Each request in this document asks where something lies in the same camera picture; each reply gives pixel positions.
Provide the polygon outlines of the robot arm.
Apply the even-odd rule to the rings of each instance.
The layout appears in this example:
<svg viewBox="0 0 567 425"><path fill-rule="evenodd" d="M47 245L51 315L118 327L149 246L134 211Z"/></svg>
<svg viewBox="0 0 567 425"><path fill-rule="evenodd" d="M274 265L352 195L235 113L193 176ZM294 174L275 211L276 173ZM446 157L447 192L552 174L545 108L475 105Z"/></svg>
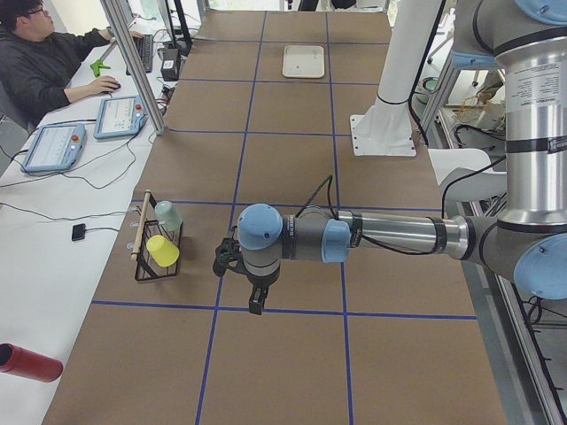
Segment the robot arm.
<svg viewBox="0 0 567 425"><path fill-rule="evenodd" d="M461 1L453 53L505 72L507 203L496 217L417 218L307 208L282 216L246 207L237 271L261 313L283 259L338 263L361 243L482 265L539 298L566 296L566 4Z"/></svg>

